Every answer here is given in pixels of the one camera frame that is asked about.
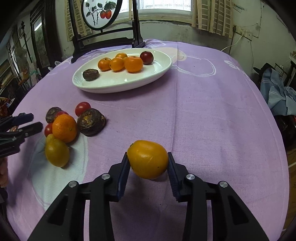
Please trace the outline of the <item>person's hand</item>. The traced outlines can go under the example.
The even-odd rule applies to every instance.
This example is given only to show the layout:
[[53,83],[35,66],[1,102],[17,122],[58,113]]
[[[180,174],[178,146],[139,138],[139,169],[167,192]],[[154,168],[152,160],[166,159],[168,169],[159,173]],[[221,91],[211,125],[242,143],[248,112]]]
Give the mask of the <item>person's hand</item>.
[[8,178],[8,159],[7,157],[1,158],[1,165],[0,165],[0,185],[1,188],[7,186],[9,182]]

